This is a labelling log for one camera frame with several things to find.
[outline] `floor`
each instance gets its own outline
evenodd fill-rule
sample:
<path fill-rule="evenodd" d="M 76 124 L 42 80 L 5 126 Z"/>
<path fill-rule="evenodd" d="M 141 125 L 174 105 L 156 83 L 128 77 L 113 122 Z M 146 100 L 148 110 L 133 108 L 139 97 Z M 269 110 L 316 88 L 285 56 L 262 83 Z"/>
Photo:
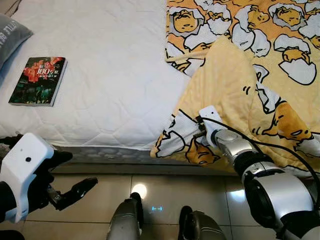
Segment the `floor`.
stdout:
<path fill-rule="evenodd" d="M 87 175 L 57 175 L 53 187 L 63 193 Z M 132 191 L 143 199 L 142 240 L 176 240 L 180 210 L 189 205 L 215 219 L 227 240 L 273 240 L 250 215 L 237 177 L 169 175 L 99 175 L 96 185 L 63 211 L 50 205 L 29 214 L 25 222 L 3 222 L 0 229 L 16 229 L 26 240 L 104 240 L 117 206 Z"/>

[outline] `book cover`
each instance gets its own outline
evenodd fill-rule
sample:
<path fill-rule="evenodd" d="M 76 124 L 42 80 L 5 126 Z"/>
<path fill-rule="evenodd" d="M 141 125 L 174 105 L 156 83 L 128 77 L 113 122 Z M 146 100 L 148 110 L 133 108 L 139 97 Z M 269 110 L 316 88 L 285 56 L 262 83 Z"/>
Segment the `book cover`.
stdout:
<path fill-rule="evenodd" d="M 53 106 L 66 65 L 66 58 L 60 56 L 30 57 L 9 103 Z"/>

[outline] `cartoon print blanket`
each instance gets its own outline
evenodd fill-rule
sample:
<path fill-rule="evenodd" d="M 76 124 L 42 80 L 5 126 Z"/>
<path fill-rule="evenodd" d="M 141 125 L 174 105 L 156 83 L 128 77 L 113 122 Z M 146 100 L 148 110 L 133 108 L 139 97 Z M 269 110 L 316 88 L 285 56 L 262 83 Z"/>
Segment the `cartoon print blanket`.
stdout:
<path fill-rule="evenodd" d="M 168 0 L 166 61 L 193 76 L 152 157 L 232 171 L 194 120 L 214 105 L 224 123 L 296 151 L 320 172 L 320 1 Z M 297 175 L 289 153 L 262 147 Z"/>

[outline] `bed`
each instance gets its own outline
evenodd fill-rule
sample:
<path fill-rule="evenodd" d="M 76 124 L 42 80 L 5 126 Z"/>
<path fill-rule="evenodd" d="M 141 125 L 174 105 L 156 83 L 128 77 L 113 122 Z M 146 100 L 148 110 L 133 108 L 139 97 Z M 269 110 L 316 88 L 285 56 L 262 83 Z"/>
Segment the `bed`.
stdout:
<path fill-rule="evenodd" d="M 164 61 L 165 5 L 23 0 L 12 18 L 34 35 L 0 72 L 0 137 L 33 132 L 73 152 L 73 167 L 64 173 L 109 172 L 111 165 L 126 172 L 118 164 L 130 166 L 128 173 L 139 164 L 183 165 L 149 157 L 189 80 Z M 54 106 L 8 104 L 28 58 L 45 56 L 68 60 Z"/>

